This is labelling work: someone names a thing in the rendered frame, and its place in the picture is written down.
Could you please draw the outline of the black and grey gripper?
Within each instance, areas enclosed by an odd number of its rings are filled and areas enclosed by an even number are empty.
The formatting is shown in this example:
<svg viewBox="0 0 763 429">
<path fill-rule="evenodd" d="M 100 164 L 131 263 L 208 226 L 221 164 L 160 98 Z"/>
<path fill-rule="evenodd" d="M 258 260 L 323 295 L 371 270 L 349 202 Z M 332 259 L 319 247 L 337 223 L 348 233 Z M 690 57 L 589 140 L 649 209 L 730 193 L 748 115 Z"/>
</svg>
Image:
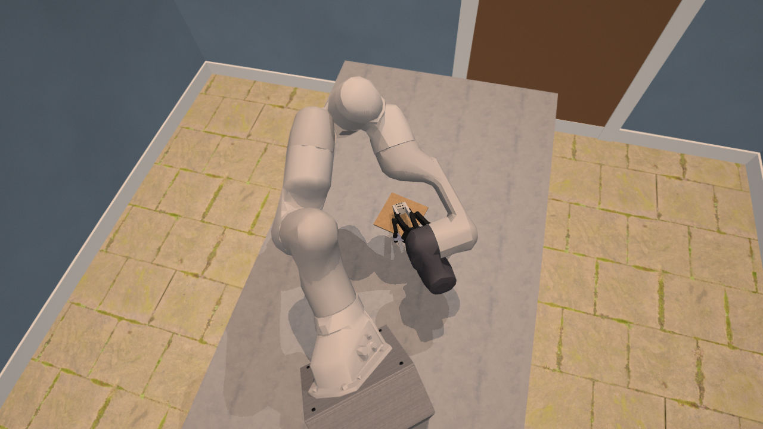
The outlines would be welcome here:
<svg viewBox="0 0 763 429">
<path fill-rule="evenodd" d="M 420 222 L 422 225 L 428 225 L 428 223 L 430 223 L 430 222 L 428 222 L 427 218 L 423 217 L 423 215 L 420 212 L 413 213 L 406 203 L 403 203 L 403 204 L 405 206 L 406 213 L 408 214 L 408 217 L 411 218 L 412 227 L 409 228 L 408 225 L 406 225 L 406 223 L 404 223 L 404 221 L 402 220 L 402 218 L 399 215 L 399 212 L 397 211 L 397 207 L 395 207 L 395 206 L 392 206 L 393 207 L 393 215 L 395 215 L 395 218 L 392 218 L 392 223 L 393 223 L 393 242 L 397 243 L 398 241 L 402 241 L 405 244 L 405 241 L 406 241 L 406 238 L 408 236 L 408 233 L 411 232 L 411 230 L 419 228 L 418 223 L 416 222 L 416 220 L 418 220 L 418 222 Z M 398 233 L 397 223 L 398 223 L 399 227 L 401 227 L 401 229 L 404 232 L 402 234 L 402 236 L 400 236 L 400 234 Z"/>
</svg>

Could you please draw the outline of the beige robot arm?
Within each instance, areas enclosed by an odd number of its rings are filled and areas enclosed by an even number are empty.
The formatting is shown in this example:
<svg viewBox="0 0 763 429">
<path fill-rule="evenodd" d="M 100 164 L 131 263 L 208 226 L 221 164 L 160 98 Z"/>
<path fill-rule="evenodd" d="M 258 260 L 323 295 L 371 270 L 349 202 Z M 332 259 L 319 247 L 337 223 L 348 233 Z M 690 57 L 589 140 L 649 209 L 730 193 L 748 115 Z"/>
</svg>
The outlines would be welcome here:
<svg viewBox="0 0 763 429">
<path fill-rule="evenodd" d="M 336 88 L 325 108 L 298 111 L 271 234 L 275 246 L 293 256 L 314 313 L 317 339 L 310 367 L 315 380 L 308 393 L 316 399 L 357 391 L 392 350 L 355 294 L 343 265 L 337 223 L 322 210 L 331 187 L 336 139 L 359 130 L 370 137 L 385 175 L 431 185 L 446 207 L 447 217 L 411 230 L 405 241 L 412 268 L 432 294 L 456 285 L 450 255 L 471 250 L 479 238 L 441 164 L 423 152 L 401 109 L 385 105 L 370 80 L 351 77 Z"/>
</svg>

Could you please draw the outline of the tan square mat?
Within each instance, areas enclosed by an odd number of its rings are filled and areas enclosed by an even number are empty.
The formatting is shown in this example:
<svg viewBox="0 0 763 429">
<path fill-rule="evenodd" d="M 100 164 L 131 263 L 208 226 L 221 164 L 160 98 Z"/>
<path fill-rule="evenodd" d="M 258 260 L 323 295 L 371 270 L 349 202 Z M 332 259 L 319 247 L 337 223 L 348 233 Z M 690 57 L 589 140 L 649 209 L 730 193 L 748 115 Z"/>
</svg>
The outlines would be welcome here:
<svg viewBox="0 0 763 429">
<path fill-rule="evenodd" d="M 415 203 L 415 201 L 412 201 L 411 199 L 407 199 L 398 194 L 391 193 L 389 199 L 387 199 L 387 202 L 385 203 L 383 209 L 380 211 L 380 214 L 378 218 L 376 218 L 376 221 L 373 223 L 373 225 L 393 233 L 392 218 L 395 218 L 395 215 L 393 215 L 392 206 L 398 203 L 406 203 L 413 213 L 420 212 L 423 216 L 425 213 L 427 213 L 427 206 L 422 206 L 422 204 Z M 411 218 L 408 217 L 407 213 L 401 214 L 400 217 L 404 223 L 408 225 L 409 228 L 412 227 Z M 404 232 L 401 227 L 399 227 L 398 223 L 397 229 L 400 236 L 402 236 Z"/>
</svg>

